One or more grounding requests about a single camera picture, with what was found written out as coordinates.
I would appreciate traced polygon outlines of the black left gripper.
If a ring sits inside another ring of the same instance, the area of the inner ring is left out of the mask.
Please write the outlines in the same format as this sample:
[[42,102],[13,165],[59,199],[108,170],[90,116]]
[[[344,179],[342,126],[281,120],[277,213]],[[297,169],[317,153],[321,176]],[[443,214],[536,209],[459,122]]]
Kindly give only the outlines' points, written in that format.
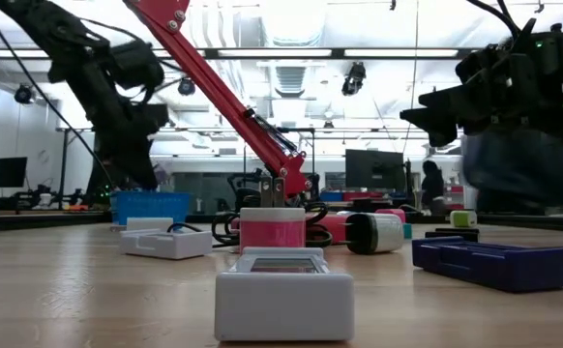
[[85,116],[96,134],[96,152],[101,160],[110,160],[122,173],[143,189],[156,189],[158,180],[150,159],[153,140],[169,121],[165,103],[119,103],[109,107],[101,103],[85,105]]

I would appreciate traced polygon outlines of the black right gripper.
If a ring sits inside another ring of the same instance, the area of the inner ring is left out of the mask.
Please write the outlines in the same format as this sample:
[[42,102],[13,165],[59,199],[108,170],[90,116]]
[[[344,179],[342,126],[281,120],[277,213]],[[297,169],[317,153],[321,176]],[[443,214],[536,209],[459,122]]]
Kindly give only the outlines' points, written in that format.
[[425,131],[431,147],[466,133],[528,129],[563,139],[563,32],[520,32],[469,54],[455,68],[460,85],[418,98],[402,120]]

